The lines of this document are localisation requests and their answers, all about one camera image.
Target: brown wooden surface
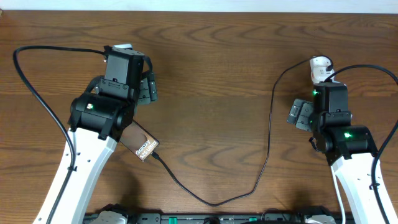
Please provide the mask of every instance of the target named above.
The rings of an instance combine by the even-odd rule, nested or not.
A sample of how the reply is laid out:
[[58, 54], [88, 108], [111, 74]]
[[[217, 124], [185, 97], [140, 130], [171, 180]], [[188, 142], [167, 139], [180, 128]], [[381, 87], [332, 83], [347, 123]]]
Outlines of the brown wooden surface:
[[[193, 192], [219, 202], [252, 189], [264, 162], [272, 86], [287, 67], [312, 55], [336, 68], [373, 63], [398, 73], [398, 17], [363, 14], [5, 11], [0, 18], [0, 223], [29, 223], [58, 168], [65, 139], [23, 85], [12, 63], [22, 45], [101, 50], [133, 43], [149, 55], [159, 100], [138, 107], [136, 120], [160, 140], [157, 152]], [[67, 125], [72, 100], [104, 73], [98, 55], [21, 53], [28, 79]], [[261, 212], [324, 205], [338, 211], [325, 157], [310, 133], [286, 123], [295, 98], [311, 99], [309, 63], [277, 87], [271, 156], [256, 193], [207, 207], [174, 184], [153, 158], [140, 162], [121, 144], [99, 177], [88, 206], [109, 203], [166, 213]], [[387, 75], [342, 73], [354, 124], [378, 146], [397, 119], [397, 87]], [[382, 156], [384, 180], [398, 208], [398, 138]]]

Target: white backdrop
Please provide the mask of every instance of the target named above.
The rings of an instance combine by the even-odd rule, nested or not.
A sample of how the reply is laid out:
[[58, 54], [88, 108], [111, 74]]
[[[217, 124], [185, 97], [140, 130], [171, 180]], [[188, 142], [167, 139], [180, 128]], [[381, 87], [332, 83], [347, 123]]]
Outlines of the white backdrop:
[[0, 0], [33, 10], [398, 13], [398, 0]]

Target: wooden table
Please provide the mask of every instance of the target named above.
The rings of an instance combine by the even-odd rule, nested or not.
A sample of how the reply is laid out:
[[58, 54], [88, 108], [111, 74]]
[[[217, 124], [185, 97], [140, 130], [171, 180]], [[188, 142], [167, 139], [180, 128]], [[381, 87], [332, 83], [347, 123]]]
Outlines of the wooden table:
[[[158, 154], [190, 190], [219, 202], [252, 189], [266, 156], [271, 90], [280, 73], [325, 54], [335, 68], [357, 63], [398, 73], [398, 17], [365, 14], [5, 11], [0, 18], [0, 222], [29, 223], [39, 212], [65, 139], [17, 76], [12, 51], [22, 45], [101, 50], [132, 43], [149, 55], [159, 100], [135, 119], [160, 140]], [[104, 74], [94, 54], [31, 50], [23, 71], [64, 125], [70, 103]], [[257, 191], [207, 207], [180, 189], [153, 158], [119, 144], [88, 206], [109, 203], [165, 213], [254, 213], [324, 205], [338, 211], [325, 156], [310, 133], [286, 123], [294, 99], [311, 100], [309, 63], [277, 86], [271, 156]], [[349, 90], [353, 124], [364, 124], [377, 146], [397, 119], [398, 88], [387, 75], [350, 70], [337, 78]], [[398, 209], [398, 135], [382, 156], [382, 171]]]

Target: white cable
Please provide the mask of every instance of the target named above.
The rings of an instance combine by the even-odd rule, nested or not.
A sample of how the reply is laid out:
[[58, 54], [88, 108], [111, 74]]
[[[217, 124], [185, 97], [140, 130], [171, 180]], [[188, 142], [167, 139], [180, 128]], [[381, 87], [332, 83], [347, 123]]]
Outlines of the white cable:
[[330, 166], [330, 169], [331, 169], [331, 176], [333, 178], [333, 183], [335, 184], [335, 190], [336, 190], [336, 194], [337, 194], [338, 205], [340, 206], [340, 210], [341, 210], [341, 224], [346, 224], [346, 213], [344, 211], [343, 202], [341, 201], [340, 191], [338, 190], [335, 170], [333, 169], [333, 166]]

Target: white arm tube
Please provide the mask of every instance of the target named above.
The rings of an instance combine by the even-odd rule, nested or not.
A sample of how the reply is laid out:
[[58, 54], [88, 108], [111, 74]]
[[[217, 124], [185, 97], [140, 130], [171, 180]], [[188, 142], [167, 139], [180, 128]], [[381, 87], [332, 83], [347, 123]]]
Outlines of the white arm tube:
[[[68, 134], [77, 153], [75, 163], [77, 169], [72, 172], [52, 218], [51, 223], [56, 224], [82, 223], [98, 177], [117, 145], [117, 142], [110, 137], [100, 140], [98, 133], [81, 128], [78, 128], [76, 132], [69, 131]], [[46, 223], [69, 165], [70, 150], [66, 144], [57, 174], [42, 209], [34, 220], [35, 224]]]
[[[356, 224], [384, 223], [374, 192], [369, 186], [373, 157], [370, 153], [353, 154], [352, 159], [339, 158], [333, 165], [336, 176], [346, 192]], [[391, 224], [398, 223], [397, 214], [388, 196], [380, 170], [376, 167], [376, 180], [383, 207]]]

